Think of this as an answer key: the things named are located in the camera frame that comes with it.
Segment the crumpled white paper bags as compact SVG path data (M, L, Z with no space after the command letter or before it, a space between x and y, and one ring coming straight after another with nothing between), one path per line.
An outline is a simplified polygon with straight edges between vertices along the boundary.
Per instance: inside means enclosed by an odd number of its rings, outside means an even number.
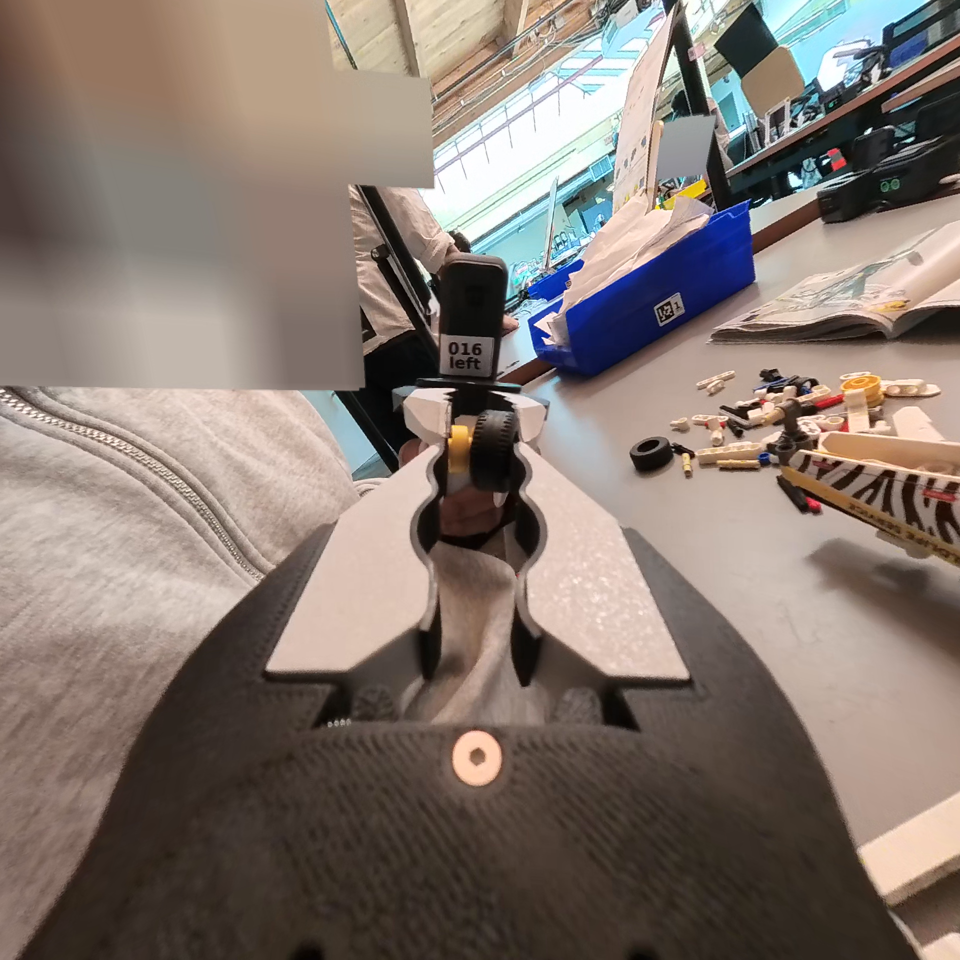
M570 346L571 308L698 232L713 214L697 198L679 197L670 210L647 210L634 199L626 201L586 248L581 269L570 273L560 306L534 322L546 347Z

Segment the person's left forearm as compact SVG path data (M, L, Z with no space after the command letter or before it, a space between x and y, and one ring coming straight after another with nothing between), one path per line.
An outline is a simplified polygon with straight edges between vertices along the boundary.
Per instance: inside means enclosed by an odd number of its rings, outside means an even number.
M513 525L477 550L441 542L431 552L438 583L440 660L433 678L411 684L403 720L468 727L541 726L549 702L522 686L511 655L516 570Z

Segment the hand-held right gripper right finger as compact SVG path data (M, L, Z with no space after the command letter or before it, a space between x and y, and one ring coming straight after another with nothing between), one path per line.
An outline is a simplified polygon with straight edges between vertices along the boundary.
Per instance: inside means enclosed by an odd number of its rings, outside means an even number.
M687 685L690 671L626 532L532 448L514 451L511 661L522 687Z

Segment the black device case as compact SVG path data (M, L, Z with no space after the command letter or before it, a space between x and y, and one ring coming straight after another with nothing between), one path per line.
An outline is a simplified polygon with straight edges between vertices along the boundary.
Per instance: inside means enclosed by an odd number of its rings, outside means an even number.
M826 224L844 223L873 210L925 201L941 192L958 169L958 137L922 141L829 182L817 193L819 217Z

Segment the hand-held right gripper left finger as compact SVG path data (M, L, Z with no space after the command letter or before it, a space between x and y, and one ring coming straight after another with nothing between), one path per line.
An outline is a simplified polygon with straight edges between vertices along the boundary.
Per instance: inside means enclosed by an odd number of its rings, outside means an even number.
M433 678L442 626L429 552L444 453L428 446L342 514L266 662L268 678L349 695L382 687L394 698Z

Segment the person's grey hoodie torso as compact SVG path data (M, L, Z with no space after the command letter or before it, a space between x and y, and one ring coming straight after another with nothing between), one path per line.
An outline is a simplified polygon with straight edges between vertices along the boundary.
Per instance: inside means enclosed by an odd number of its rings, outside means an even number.
M299 391L2 387L2 958L54 906L185 660L357 500Z

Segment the open instruction booklet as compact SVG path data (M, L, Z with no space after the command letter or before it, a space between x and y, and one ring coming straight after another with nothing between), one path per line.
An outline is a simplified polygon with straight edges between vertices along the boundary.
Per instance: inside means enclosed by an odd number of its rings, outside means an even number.
M959 307L959 222L924 231L859 265L812 274L715 327L714 344L811 343L904 336Z

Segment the pile of loose lego pieces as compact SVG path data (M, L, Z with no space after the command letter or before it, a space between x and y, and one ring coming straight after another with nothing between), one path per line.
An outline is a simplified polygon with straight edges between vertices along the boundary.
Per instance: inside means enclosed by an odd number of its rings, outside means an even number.
M705 446L696 448L692 441L684 442L670 439L671 443L684 445L695 450L697 456L691 460L693 468L702 467L722 472L753 472L761 469L781 470L775 456L774 446L781 435L782 414L778 405L784 401L799 402L800 425L810 435L833 431L848 431L848 406L841 393L841 382L848 377L863 373L875 373L870 370L846 372L834 384L817 378L799 376L780 377L774 368L761 372L761 383L754 389L751 398L738 401L731 406L721 406L715 414L693 414L672 419L669 430L682 435L691 430L704 433ZM885 398L881 406L867 408L869 420L856 414L853 421L854 432L896 435L895 415L903 407L915 406L929 419L930 425L948 442L950 440L935 426L925 403L942 396L942 387L928 379L918 377L885 378L883 381ZM863 400L853 402L854 406L866 404ZM778 481L783 490L796 503L798 510L816 512L820 502L799 493L784 480Z

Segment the white flip chart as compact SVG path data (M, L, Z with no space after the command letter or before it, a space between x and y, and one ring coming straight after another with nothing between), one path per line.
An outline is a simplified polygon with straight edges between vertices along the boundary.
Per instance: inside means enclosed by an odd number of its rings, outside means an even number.
M612 213L636 199L643 210L654 205L657 163L664 124L656 108L673 43L676 10L669 10L634 65L621 111L612 182Z

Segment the zebra striped lego aircraft model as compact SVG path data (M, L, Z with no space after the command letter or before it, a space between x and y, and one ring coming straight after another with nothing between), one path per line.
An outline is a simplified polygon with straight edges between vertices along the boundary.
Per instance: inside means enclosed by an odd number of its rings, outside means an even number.
M810 434L798 400L777 405L774 445L781 479L800 494L870 526L916 559L959 567L958 443L944 440L915 406L895 412L895 435L855 432L868 422L862 391L847 395L847 431ZM860 850L888 906L899 906L958 874L959 798L954 794L892 828Z

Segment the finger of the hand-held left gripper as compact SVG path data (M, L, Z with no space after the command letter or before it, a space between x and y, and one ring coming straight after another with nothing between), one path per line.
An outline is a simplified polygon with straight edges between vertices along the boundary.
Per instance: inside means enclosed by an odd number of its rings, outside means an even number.
M539 438L546 425L546 405L530 395L511 398L515 425L513 441L539 452Z
M410 393L403 401L405 426L414 434L411 450L445 448L454 426L452 393Z

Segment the person's left hand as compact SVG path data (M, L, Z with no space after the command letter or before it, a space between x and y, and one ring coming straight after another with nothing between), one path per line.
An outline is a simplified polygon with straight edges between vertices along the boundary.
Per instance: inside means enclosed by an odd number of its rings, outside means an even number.
M448 542L484 543L504 524L509 494L465 486L439 502L439 529Z

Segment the blue plastic bin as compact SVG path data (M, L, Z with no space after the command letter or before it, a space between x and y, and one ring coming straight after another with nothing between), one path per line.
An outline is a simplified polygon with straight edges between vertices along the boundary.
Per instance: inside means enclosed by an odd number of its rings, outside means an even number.
M549 367L597 376L708 312L756 281L750 202L706 224L566 312L556 343L528 321L535 356Z

